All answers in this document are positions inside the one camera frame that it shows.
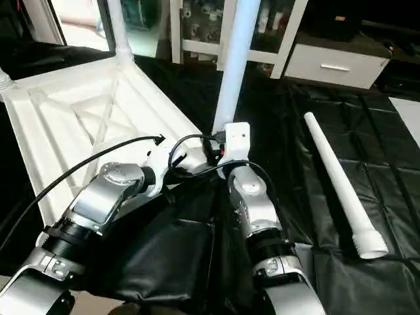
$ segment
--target black tarp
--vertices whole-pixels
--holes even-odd
[[[2,47],[7,49],[0,52],[0,66],[14,79],[109,56],[88,49],[43,44]],[[149,58],[137,58],[136,63],[199,129],[204,133],[211,130],[221,73]],[[343,210],[303,121],[303,114],[309,110],[314,112],[341,160],[373,225],[384,236],[388,256],[374,261],[358,258]],[[11,207],[15,205],[14,213],[18,213],[23,199],[30,198],[30,194],[21,193],[28,187],[25,186],[28,178],[5,110],[2,112],[2,128],[6,130],[3,141],[8,150],[5,161],[18,174],[13,187],[6,187],[3,199],[8,206],[0,214],[5,221],[13,213]],[[313,245],[314,286],[327,313],[420,314],[420,153],[388,98],[375,93],[269,80],[250,73],[245,77],[236,121],[251,124],[250,158],[272,177],[293,237],[297,242]],[[246,306],[247,294],[251,292],[249,269],[246,263],[243,269],[235,269],[246,257],[238,231],[225,217],[229,211],[225,187],[216,179],[191,185],[191,189],[181,187],[174,192],[178,200],[175,205],[157,200],[114,224],[114,232],[100,256],[101,265],[92,275],[92,292],[130,301],[147,297],[154,303],[171,302],[186,310],[210,306],[219,310],[219,314],[220,306],[230,310]],[[22,196],[21,205],[16,196]],[[203,213],[198,215],[197,211],[189,210],[197,209],[190,206],[198,207],[195,201],[200,198],[205,205],[199,206]],[[156,216],[150,217],[148,213],[153,211]],[[34,242],[40,222],[27,220],[26,225],[25,242],[30,238]],[[182,237],[176,240],[170,232],[161,234],[159,227],[165,225],[174,233],[178,228],[184,231],[201,228],[194,240]],[[5,235],[9,228],[10,223],[4,224],[0,234]],[[129,230],[130,237],[121,238],[119,229]],[[147,233],[155,236],[151,240],[157,241],[158,248],[145,245]],[[22,242],[22,235],[17,234],[9,245],[16,255],[18,251],[22,255],[29,252],[28,246],[16,245]],[[202,252],[192,250],[198,244],[202,244],[199,246]],[[167,249],[167,254],[159,248]],[[169,271],[174,265],[170,262],[174,260],[179,266],[185,263],[176,257],[179,253],[197,258],[193,266],[201,268],[185,264],[189,272],[184,276],[175,273],[171,279]],[[150,258],[153,255],[162,257],[159,261],[164,257],[167,260],[162,265],[150,265],[149,269],[142,266],[144,261],[153,261]],[[8,271],[4,268],[13,264],[10,254],[2,253],[1,257],[2,271],[10,272],[10,268]],[[151,272],[157,271],[168,276],[154,278],[157,284],[179,284],[183,279],[183,289],[188,287],[189,294],[180,294],[174,301],[169,298],[175,295],[151,288],[151,281],[147,280]],[[210,281],[205,281],[204,274]],[[179,287],[172,289],[180,293]],[[218,289],[220,294],[210,299]]]

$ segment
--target white pvc pipe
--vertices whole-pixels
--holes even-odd
[[[260,2],[261,0],[238,0],[236,4],[235,19],[213,124],[214,133],[222,131],[224,125],[234,120]]]
[[[115,53],[122,62],[131,62],[134,60],[133,52],[130,48],[125,30],[123,10],[120,0],[108,0],[110,10],[112,29],[115,37]]]
[[[363,259],[374,259],[382,257],[388,253],[382,235],[375,230],[365,209],[350,181],[348,180],[343,168],[328,140],[318,125],[313,113],[306,113],[304,120],[308,125],[310,134],[314,139],[315,145],[321,155],[322,161],[327,169],[328,175],[334,189],[340,199],[346,214],[348,223],[353,231],[353,242],[359,256]]]

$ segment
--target drawer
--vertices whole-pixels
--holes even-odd
[[[297,44],[285,76],[369,89],[389,59]]]

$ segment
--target white cabinet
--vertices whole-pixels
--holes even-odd
[[[297,44],[285,76],[369,89],[388,61],[378,56]]]
[[[280,78],[308,0],[262,0],[248,60]],[[171,0],[172,61],[208,59],[224,69],[236,0]]]

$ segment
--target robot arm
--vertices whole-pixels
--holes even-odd
[[[74,305],[69,289],[77,283],[121,204],[149,192],[156,183],[150,167],[105,164],[64,212],[44,230],[36,247],[0,292],[0,314],[67,315]]]
[[[224,155],[219,161],[247,160],[250,147],[247,123],[227,124]],[[105,164],[53,226],[47,240],[36,247],[0,292],[0,314],[68,315],[74,305],[69,290],[90,265],[93,249],[107,233],[121,204],[139,194],[160,193],[173,146],[163,142],[147,166]],[[230,202],[239,213],[254,277],[263,292],[263,314],[324,315],[310,282],[286,237],[266,183],[250,166],[225,173]]]

